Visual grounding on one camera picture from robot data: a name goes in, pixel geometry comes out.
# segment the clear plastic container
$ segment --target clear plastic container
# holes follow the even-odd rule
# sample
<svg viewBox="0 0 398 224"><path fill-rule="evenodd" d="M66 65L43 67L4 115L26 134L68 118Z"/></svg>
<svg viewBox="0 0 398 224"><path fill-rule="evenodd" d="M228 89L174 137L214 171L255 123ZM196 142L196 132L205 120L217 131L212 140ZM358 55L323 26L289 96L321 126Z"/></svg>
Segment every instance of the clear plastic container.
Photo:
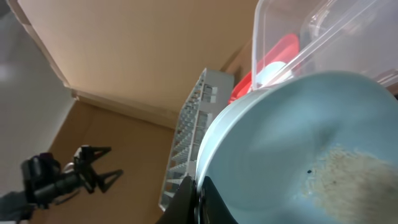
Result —
<svg viewBox="0 0 398 224"><path fill-rule="evenodd" d="M361 73L391 86L398 82L396 24L397 0L260 0L252 88L325 70ZM281 44L288 37L293 42Z"/></svg>

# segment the robotic claw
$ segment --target robotic claw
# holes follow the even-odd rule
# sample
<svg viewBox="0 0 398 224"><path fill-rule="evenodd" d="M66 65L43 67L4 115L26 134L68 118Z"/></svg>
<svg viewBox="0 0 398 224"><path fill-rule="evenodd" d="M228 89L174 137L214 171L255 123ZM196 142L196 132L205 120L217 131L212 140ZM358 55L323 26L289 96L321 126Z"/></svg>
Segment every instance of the robotic claw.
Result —
<svg viewBox="0 0 398 224"><path fill-rule="evenodd" d="M89 194L98 187L105 193L123 174L123 170L97 174L91 164L111 151L110 147L82 146L65 170L51 153L42 153L21 165L24 191L10 192L0 198L0 222L30 220L36 208L48 209L49 204L59 205L76 196L80 187ZM60 196L70 194L63 200Z"/></svg>

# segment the gray wall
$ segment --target gray wall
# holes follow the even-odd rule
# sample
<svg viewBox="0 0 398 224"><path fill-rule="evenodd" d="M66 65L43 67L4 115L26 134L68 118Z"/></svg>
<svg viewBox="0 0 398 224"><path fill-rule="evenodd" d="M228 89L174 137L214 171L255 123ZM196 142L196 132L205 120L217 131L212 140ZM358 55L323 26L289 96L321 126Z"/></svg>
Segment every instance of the gray wall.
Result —
<svg viewBox="0 0 398 224"><path fill-rule="evenodd" d="M0 195L22 190L20 164L49 149L73 99L13 14L0 19Z"/></svg>

